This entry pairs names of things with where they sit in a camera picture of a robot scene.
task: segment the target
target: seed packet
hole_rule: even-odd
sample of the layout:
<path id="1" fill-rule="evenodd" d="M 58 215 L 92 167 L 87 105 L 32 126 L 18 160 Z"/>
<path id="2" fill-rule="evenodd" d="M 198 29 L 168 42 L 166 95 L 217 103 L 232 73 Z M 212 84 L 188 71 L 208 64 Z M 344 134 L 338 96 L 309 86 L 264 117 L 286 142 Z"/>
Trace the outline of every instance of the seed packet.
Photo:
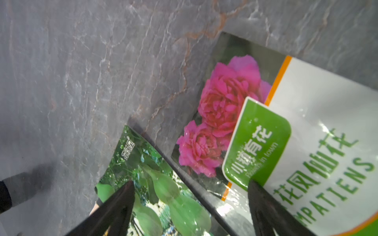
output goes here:
<path id="1" fill-rule="evenodd" d="M 129 180 L 136 193 L 128 235 L 227 235 L 155 148 L 126 125 L 97 195 L 105 202 Z"/>
<path id="2" fill-rule="evenodd" d="M 172 153 L 194 180 L 250 224 L 247 197 L 225 178 L 222 164 L 244 100 L 264 103 L 284 60 L 278 52 L 222 33 L 204 77 L 198 110 Z"/>
<path id="3" fill-rule="evenodd" d="M 378 94 L 232 35 L 212 60 L 172 158 L 246 219 L 254 179 L 316 235 L 376 235 Z"/>

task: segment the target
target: pink flower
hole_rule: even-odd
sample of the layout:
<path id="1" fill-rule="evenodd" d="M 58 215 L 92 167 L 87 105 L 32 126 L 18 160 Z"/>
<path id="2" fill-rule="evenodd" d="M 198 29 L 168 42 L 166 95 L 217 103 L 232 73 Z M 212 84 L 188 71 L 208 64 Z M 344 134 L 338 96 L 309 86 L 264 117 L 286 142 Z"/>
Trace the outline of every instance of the pink flower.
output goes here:
<path id="1" fill-rule="evenodd" d="M 198 112 L 202 122 L 213 128 L 222 150 L 228 148 L 245 98 L 264 103 L 270 88 L 251 56 L 235 56 L 228 65 L 217 63 L 202 91 Z"/>
<path id="2" fill-rule="evenodd" d="M 215 168 L 222 164 L 223 159 L 220 157 L 217 140 L 206 124 L 197 127 L 194 120 L 190 121 L 177 144 L 180 146 L 180 165 L 190 166 L 197 174 L 215 176 Z"/>

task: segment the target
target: gourd seed packet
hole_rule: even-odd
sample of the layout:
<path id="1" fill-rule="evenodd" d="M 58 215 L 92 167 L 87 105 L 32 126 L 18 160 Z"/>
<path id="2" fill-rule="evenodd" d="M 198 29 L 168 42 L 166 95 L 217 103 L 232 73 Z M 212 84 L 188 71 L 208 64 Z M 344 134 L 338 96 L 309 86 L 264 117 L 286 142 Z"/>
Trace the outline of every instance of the gourd seed packet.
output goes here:
<path id="1" fill-rule="evenodd" d="M 222 34 L 172 158 L 250 220 L 256 180 L 318 236 L 378 232 L 378 93 Z"/>
<path id="2" fill-rule="evenodd" d="M 129 180 L 136 193 L 128 235 L 227 235 L 155 148 L 126 125 L 97 195 L 105 202 Z"/>

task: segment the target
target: green leaf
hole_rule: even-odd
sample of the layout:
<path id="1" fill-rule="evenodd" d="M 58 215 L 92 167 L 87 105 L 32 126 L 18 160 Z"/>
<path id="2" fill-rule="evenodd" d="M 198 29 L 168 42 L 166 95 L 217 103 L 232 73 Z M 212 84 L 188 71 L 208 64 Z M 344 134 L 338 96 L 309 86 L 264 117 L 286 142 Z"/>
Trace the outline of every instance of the green leaf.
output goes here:
<path id="1" fill-rule="evenodd" d="M 163 203 L 169 204 L 180 194 L 176 182 L 168 175 L 155 171 L 148 166 L 143 166 L 143 170 L 151 176 L 155 193 Z"/>
<path id="2" fill-rule="evenodd" d="M 173 172 L 173 169 L 172 167 L 168 164 L 168 162 L 166 161 L 162 161 L 162 163 L 160 164 L 160 168 L 161 168 L 161 171 L 164 173 L 164 174 L 170 174 L 171 172 Z"/>
<path id="3" fill-rule="evenodd" d="M 148 185 L 148 182 L 147 182 L 147 179 L 144 177 L 144 174 L 140 173 L 138 174 L 138 182 L 141 186 L 145 187 L 146 189 L 149 188 L 149 185 Z"/>
<path id="4" fill-rule="evenodd" d="M 161 236 L 163 234 L 161 221 L 154 210 L 145 206 L 135 208 L 134 210 L 135 216 L 145 235 Z"/>
<path id="5" fill-rule="evenodd" d="M 169 204 L 169 211 L 173 224 L 183 236 L 203 235 L 211 228 L 209 213 L 191 197 L 179 195 Z"/>
<path id="6" fill-rule="evenodd" d="M 178 182 L 176 182 L 178 185 L 180 185 L 182 188 L 183 188 L 183 190 L 188 190 L 189 188 L 188 188 L 188 186 L 186 186 L 184 183 L 178 183 Z"/>
<path id="7" fill-rule="evenodd" d="M 150 203 L 152 205 L 156 204 L 159 202 L 159 198 L 158 196 L 156 195 L 156 192 L 155 192 L 155 188 L 153 186 L 153 181 L 152 181 L 152 178 L 146 174 L 148 177 L 146 178 L 147 179 L 147 183 L 148 183 L 148 200 L 150 201 Z"/>
<path id="8" fill-rule="evenodd" d="M 126 167 L 129 170 L 137 169 L 141 163 L 140 153 L 132 151 L 126 161 Z"/>
<path id="9" fill-rule="evenodd" d="M 155 163 L 159 163 L 162 157 L 150 143 L 146 142 L 145 145 L 143 145 L 143 149 L 149 153 Z"/>
<path id="10" fill-rule="evenodd" d="M 160 167 L 156 164 L 150 156 L 144 156 L 144 163 L 147 164 L 151 169 L 160 171 Z"/>
<path id="11" fill-rule="evenodd" d="M 101 199 L 102 202 L 105 202 L 106 200 L 108 200 L 108 198 L 110 198 L 115 192 L 114 188 L 110 186 L 109 184 L 98 183 L 96 185 L 96 188 L 97 188 L 97 195 L 99 199 Z"/>

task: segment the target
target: black sleeve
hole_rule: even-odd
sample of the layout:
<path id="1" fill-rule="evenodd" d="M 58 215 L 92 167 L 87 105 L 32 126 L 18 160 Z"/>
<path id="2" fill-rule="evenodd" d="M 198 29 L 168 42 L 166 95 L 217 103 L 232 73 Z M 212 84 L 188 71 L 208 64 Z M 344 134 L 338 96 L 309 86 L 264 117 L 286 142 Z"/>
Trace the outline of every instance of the black sleeve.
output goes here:
<path id="1" fill-rule="evenodd" d="M 3 181 L 0 181 L 0 214 L 12 207 L 11 196 Z"/>
<path id="2" fill-rule="evenodd" d="M 96 203 L 97 203 L 98 206 L 102 205 L 102 201 L 100 199 L 97 199 Z"/>

